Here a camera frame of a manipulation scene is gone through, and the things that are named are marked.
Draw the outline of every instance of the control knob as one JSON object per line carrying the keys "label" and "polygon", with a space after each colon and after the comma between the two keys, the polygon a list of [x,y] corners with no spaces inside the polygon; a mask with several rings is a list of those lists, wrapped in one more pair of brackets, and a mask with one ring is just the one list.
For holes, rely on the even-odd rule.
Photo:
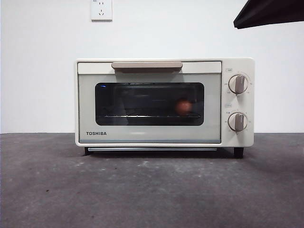
{"label": "control knob", "polygon": [[234,75],[228,83],[229,89],[235,94],[241,94],[246,91],[248,81],[244,75]]}
{"label": "control knob", "polygon": [[241,132],[247,127],[247,118],[242,113],[233,113],[228,119],[229,127],[236,132]]}

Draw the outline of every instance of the oven door handle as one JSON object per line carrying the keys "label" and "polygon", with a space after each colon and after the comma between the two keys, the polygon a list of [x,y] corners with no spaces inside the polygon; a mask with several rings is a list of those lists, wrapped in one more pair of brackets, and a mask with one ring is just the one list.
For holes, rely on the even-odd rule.
{"label": "oven door handle", "polygon": [[123,73],[161,73],[180,71],[182,62],[113,62],[111,66]]}

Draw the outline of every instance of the oven foot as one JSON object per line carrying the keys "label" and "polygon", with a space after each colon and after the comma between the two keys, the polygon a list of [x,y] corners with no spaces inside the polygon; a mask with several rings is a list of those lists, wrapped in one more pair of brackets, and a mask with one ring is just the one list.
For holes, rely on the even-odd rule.
{"label": "oven foot", "polygon": [[233,157],[234,158],[243,158],[244,147],[235,147]]}
{"label": "oven foot", "polygon": [[89,148],[85,147],[85,156],[91,155],[93,153],[94,153],[94,151],[89,151]]}

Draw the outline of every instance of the glass window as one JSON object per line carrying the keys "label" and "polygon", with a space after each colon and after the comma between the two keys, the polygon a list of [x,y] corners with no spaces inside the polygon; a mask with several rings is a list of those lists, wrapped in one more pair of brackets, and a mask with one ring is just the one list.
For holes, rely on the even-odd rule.
{"label": "glass window", "polygon": [[98,83],[98,125],[198,126],[204,122],[202,83]]}

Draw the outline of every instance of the wall socket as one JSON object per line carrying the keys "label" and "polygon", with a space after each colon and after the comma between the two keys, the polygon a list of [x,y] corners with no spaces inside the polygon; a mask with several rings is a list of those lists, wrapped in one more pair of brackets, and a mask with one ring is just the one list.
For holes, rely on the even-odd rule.
{"label": "wall socket", "polygon": [[112,20],[112,0],[91,0],[91,20]]}

